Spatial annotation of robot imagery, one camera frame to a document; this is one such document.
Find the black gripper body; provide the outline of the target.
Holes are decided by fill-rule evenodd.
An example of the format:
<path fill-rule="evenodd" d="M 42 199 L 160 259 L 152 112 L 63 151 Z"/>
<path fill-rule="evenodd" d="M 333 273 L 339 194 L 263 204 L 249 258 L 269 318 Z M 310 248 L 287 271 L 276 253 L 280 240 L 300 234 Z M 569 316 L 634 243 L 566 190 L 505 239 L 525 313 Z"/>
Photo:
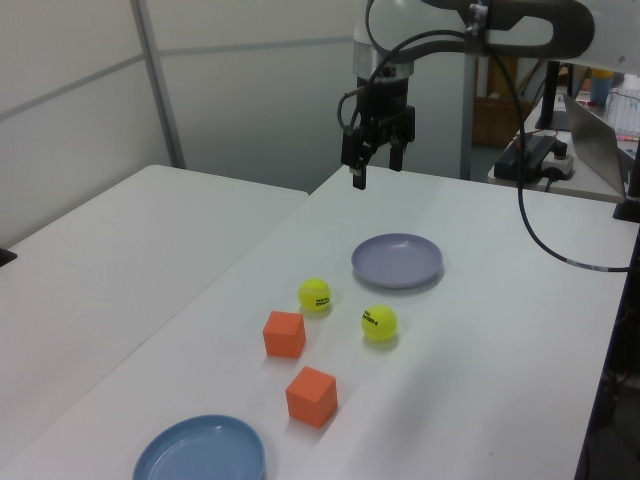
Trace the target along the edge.
<path fill-rule="evenodd" d="M 369 85 L 357 79 L 363 90 L 357 95 L 359 129 L 364 141 L 373 146 L 406 146 L 415 140 L 415 108 L 407 103 L 408 80 L 376 80 Z"/>

